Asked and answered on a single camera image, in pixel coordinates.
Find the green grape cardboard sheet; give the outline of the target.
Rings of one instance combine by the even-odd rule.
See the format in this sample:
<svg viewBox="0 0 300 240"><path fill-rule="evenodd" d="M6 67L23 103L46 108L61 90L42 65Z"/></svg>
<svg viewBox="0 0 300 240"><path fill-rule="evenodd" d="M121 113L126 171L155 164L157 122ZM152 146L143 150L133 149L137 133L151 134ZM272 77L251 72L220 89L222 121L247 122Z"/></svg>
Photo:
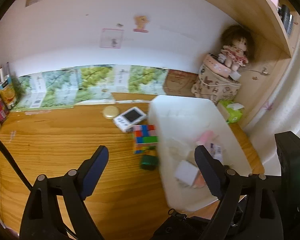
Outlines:
<svg viewBox="0 0 300 240"><path fill-rule="evenodd" d="M113 103L114 93L162 95L168 69L136 65L76 66L16 78L14 111Z"/></svg>

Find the white handheld game console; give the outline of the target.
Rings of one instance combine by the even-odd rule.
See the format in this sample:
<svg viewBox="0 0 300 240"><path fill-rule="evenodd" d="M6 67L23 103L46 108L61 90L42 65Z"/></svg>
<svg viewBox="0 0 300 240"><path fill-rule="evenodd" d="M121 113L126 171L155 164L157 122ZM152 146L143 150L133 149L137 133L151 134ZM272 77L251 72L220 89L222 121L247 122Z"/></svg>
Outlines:
<svg viewBox="0 0 300 240"><path fill-rule="evenodd" d="M124 133L129 132L133 126L145 120L147 114L138 107L132 107L113 119L114 124Z"/></svg>

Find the white power adapter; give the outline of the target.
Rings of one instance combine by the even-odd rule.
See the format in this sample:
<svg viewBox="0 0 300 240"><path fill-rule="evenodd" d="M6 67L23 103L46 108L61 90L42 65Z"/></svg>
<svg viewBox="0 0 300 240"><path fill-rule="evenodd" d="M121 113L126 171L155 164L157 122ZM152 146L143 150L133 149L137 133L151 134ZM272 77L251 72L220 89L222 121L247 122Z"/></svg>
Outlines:
<svg viewBox="0 0 300 240"><path fill-rule="evenodd" d="M174 172L174 177L187 186L192 186L198 172L198 167L188 161L182 160Z"/></svg>

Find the small clear sticker box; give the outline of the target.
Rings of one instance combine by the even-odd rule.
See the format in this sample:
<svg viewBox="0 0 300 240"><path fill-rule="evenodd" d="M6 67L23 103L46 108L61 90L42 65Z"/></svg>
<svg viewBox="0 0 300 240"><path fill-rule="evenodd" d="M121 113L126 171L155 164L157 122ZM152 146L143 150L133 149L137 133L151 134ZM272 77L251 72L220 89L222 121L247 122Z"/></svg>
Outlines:
<svg viewBox="0 0 300 240"><path fill-rule="evenodd" d="M168 139L167 147L170 156L175 160L185 160L190 152L190 148L187 144L175 140L174 138Z"/></svg>

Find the colourful rubik's cube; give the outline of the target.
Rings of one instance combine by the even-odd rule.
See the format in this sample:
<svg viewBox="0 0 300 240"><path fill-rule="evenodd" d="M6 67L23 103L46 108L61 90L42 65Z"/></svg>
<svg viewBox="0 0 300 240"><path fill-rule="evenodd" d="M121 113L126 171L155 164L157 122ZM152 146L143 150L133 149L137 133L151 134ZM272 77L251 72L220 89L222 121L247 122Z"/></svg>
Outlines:
<svg viewBox="0 0 300 240"><path fill-rule="evenodd" d="M141 154L155 150L159 142L154 125L133 126L134 153Z"/></svg>

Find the brown cartoon cardboard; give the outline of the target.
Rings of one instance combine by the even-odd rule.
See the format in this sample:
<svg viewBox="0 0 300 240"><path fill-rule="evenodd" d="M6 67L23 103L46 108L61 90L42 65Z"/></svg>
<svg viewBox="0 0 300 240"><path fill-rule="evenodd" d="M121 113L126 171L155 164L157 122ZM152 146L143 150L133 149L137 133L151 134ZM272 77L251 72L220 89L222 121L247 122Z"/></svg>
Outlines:
<svg viewBox="0 0 300 240"><path fill-rule="evenodd" d="M167 95L194 97L191 88L198 74L169 69L163 90Z"/></svg>

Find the round beige zip case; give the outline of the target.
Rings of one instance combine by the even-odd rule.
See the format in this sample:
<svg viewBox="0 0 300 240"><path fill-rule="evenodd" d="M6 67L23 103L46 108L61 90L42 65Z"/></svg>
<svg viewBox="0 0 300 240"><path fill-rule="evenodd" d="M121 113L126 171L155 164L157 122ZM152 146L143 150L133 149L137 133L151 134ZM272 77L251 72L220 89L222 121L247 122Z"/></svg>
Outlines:
<svg viewBox="0 0 300 240"><path fill-rule="evenodd" d="M108 120L113 120L119 114L120 114L120 110L116 106L113 106L113 105L104 107L104 109L102 111L102 115Z"/></svg>

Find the dark green jar gold lid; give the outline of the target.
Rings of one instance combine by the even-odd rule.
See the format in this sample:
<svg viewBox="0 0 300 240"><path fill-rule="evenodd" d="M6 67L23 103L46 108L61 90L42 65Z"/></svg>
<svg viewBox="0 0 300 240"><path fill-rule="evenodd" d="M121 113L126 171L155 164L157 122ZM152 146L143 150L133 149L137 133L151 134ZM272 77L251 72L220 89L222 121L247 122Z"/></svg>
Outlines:
<svg viewBox="0 0 300 240"><path fill-rule="evenodd" d="M140 168L143 170L153 171L157 168L159 159L157 156L157 149L152 146L143 152L140 159Z"/></svg>

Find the pink pencil case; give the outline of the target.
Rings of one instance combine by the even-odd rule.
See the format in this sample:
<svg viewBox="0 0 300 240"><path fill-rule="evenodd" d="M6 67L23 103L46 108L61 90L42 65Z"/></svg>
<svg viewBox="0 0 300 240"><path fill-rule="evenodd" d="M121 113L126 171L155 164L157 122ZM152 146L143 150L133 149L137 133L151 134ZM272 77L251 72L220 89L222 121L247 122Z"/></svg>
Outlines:
<svg viewBox="0 0 300 240"><path fill-rule="evenodd" d="M213 73L224 78L228 78L231 73L231 69L219 62L218 57L213 54L207 54L203 60L203 64Z"/></svg>

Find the clear box with label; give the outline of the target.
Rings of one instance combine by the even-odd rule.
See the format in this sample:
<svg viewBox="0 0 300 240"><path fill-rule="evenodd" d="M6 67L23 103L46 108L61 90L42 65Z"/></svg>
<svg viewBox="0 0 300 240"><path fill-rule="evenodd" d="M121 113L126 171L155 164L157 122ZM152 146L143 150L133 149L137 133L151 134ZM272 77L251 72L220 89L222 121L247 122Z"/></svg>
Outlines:
<svg viewBox="0 0 300 240"><path fill-rule="evenodd" d="M224 164L223 148L220 145L214 144L212 142L207 143L207 150L213 159L220 161Z"/></svg>

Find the brown-haired rag doll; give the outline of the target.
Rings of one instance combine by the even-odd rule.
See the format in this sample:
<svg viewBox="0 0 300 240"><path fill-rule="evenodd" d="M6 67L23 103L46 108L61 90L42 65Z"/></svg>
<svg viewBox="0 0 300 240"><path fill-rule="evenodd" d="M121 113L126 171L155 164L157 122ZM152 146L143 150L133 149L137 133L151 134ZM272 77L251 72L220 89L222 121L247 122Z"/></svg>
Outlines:
<svg viewBox="0 0 300 240"><path fill-rule="evenodd" d="M222 48L218 61L233 72L245 67L255 57L255 42L249 31L240 25L231 25L221 35Z"/></svg>

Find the pink tube pack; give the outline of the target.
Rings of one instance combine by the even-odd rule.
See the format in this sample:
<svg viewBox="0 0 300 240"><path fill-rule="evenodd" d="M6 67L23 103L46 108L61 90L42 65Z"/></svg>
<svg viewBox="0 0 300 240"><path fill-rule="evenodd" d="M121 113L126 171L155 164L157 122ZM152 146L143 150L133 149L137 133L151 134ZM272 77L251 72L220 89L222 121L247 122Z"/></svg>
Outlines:
<svg viewBox="0 0 300 240"><path fill-rule="evenodd" d="M214 139L217 138L217 135L211 131L205 131L196 141L196 145L209 145L210 143L213 142Z"/></svg>

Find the white plastic bin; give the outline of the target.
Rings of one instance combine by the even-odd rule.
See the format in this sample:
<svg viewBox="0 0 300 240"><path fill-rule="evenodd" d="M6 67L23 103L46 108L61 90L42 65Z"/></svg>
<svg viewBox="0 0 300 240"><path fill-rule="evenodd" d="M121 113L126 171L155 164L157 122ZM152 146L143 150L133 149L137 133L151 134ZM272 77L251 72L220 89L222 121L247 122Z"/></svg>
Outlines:
<svg viewBox="0 0 300 240"><path fill-rule="evenodd" d="M215 104L207 99L159 95L149 104L155 126L159 171L169 207L197 211L217 200L208 186L196 186L195 152L216 145L213 157L242 176L252 172L247 158Z"/></svg>

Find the pink oval pouch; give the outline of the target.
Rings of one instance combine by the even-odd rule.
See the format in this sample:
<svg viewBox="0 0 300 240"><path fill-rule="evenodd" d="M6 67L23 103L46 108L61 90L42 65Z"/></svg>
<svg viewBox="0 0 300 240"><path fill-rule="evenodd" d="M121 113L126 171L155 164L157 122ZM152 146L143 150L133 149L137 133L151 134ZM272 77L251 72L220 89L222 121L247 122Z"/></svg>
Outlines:
<svg viewBox="0 0 300 240"><path fill-rule="evenodd" d="M203 178L203 175L202 175L200 172L198 172L198 174L197 174L197 176L196 176L196 178L195 178L195 180L194 180L194 182L193 182L192 187L193 187L194 189L201 189L201 188L203 188L205 185L206 185L206 182L205 182L205 180L204 180L204 178Z"/></svg>

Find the yellow cartoon wall hook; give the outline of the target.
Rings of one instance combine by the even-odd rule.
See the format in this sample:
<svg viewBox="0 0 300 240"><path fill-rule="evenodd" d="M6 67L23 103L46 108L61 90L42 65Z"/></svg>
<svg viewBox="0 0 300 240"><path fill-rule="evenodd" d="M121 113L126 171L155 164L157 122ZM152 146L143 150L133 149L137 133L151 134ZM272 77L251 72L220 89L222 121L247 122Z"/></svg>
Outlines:
<svg viewBox="0 0 300 240"><path fill-rule="evenodd" d="M134 17L136 27L133 29L134 32L138 33L148 33L149 31L145 29L146 25L149 23L149 20L144 15L139 15Z"/></svg>

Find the green tissue pack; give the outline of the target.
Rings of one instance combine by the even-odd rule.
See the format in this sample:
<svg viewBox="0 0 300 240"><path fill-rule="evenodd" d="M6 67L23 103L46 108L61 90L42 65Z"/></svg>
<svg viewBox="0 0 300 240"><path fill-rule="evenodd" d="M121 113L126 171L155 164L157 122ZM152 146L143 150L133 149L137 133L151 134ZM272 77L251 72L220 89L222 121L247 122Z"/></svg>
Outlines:
<svg viewBox="0 0 300 240"><path fill-rule="evenodd" d="M217 108L228 124L234 124L241 119L244 106L233 101L220 100L217 103Z"/></svg>

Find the printed canvas bag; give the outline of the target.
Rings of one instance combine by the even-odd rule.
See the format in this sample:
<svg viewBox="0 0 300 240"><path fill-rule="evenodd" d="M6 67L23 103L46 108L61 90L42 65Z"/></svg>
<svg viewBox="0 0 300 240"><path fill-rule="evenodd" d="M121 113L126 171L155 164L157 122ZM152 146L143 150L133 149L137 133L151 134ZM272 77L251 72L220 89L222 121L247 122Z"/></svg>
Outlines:
<svg viewBox="0 0 300 240"><path fill-rule="evenodd" d="M239 82L224 78L202 64L191 93L197 98L209 99L216 105L220 100L234 100L240 87Z"/></svg>

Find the pink square wall sticker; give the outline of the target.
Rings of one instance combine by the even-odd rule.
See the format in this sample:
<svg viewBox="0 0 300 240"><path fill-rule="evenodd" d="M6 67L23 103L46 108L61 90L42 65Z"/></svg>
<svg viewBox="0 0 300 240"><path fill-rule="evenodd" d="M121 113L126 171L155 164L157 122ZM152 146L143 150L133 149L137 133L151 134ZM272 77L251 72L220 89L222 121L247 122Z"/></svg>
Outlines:
<svg viewBox="0 0 300 240"><path fill-rule="evenodd" d="M100 48L120 49L124 30L103 28L101 31Z"/></svg>

